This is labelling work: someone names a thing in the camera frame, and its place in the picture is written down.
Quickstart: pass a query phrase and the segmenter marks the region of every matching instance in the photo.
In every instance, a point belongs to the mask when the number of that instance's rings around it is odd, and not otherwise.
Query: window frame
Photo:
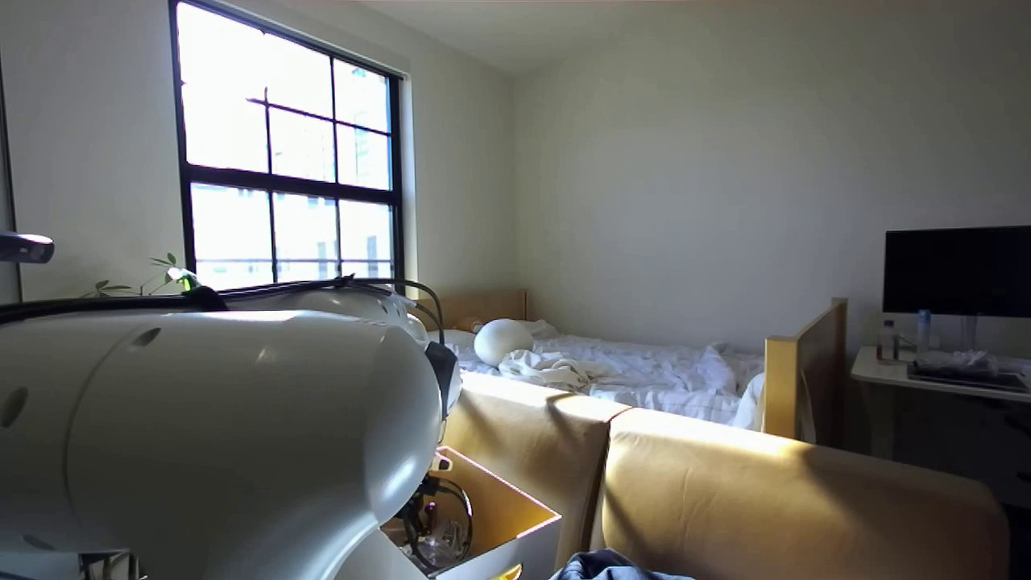
[[[242,170],[242,167],[207,167],[207,163],[191,163],[186,159],[186,111],[182,111],[182,68],[181,68],[181,23],[176,23],[176,8],[191,2],[200,10],[208,10],[215,15],[235,21],[242,26],[253,26],[265,36],[277,36],[286,43],[295,43],[308,51],[318,51],[330,60],[345,60],[355,68],[367,68],[372,73],[380,73],[385,82],[385,130],[380,137],[385,137],[390,141],[390,188],[385,191],[372,191],[372,188],[356,188],[356,183],[339,183],[339,181],[307,181],[307,177],[291,177],[291,173],[256,173],[256,170]],[[367,57],[356,57],[351,51],[340,51],[328,43],[308,39],[301,32],[293,32],[281,23],[266,23],[262,15],[251,15],[245,10],[224,8],[224,2],[211,2],[211,0],[168,0],[168,26],[170,26],[170,82],[175,82],[175,124],[176,124],[176,177],[181,177],[181,217],[182,217],[182,261],[191,271],[195,271],[195,229],[194,229],[194,183],[211,183],[211,188],[235,188],[235,191],[253,191],[266,196],[266,233],[269,233],[269,283],[281,283],[281,254],[277,254],[277,213],[273,213],[273,196],[277,194],[299,194],[299,196],[323,196],[323,199],[336,199],[336,203],[372,203],[372,206],[385,206],[390,210],[390,279],[402,283],[405,279],[405,173],[402,173],[402,73],[380,68]],[[328,64],[330,76],[328,76],[328,99],[336,108],[336,64]],[[339,126],[349,126],[340,118],[328,118],[328,116],[313,116],[301,114],[307,118],[325,118],[336,132]],[[345,254],[336,257],[336,275],[349,275],[345,269]]]

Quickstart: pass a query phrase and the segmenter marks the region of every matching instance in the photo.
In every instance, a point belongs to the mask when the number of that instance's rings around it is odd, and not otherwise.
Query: window
[[[170,10],[195,276],[402,276],[400,76],[251,15]]]

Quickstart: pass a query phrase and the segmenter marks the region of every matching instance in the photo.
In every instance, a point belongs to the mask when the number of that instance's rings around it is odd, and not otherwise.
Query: bed
[[[761,351],[726,345],[634,345],[563,334],[531,317],[525,289],[442,294],[442,307],[447,329],[444,340],[452,340],[452,351],[460,359],[465,385],[499,385],[497,373],[502,373],[502,364],[511,369],[515,362],[515,369],[525,369],[525,359],[541,362],[538,356],[544,356],[552,362],[577,362],[590,380],[577,385],[572,391],[590,398],[761,430],[802,442],[826,444],[837,438],[835,409],[845,377],[848,299],[832,299],[832,307],[819,310],[819,317],[795,334],[766,334]],[[505,359],[494,369],[474,362],[477,356],[460,345],[460,334],[474,334],[497,318],[531,322],[538,329],[528,348],[531,356],[521,356],[521,362]],[[544,373],[544,380],[541,373],[528,377],[531,380],[525,385],[568,388],[568,373]]]

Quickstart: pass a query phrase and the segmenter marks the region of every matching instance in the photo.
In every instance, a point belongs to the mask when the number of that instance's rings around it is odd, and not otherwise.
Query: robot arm
[[[308,310],[34,317],[0,369],[0,572],[133,549],[153,580],[323,580],[442,430],[408,331]]]

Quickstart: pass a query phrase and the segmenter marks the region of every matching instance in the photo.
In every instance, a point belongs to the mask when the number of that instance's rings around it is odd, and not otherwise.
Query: desk
[[[955,388],[955,385],[930,385],[912,380],[906,364],[912,351],[901,351],[901,362],[875,362],[875,348],[859,348],[855,362],[851,364],[851,377],[863,385],[863,403],[868,419],[868,450],[880,459],[895,456],[895,391],[920,391],[920,394],[944,394],[944,398],[975,398],[975,400],[1000,400],[1000,403],[1027,403],[1031,394],[1015,391],[981,391],[981,388]]]

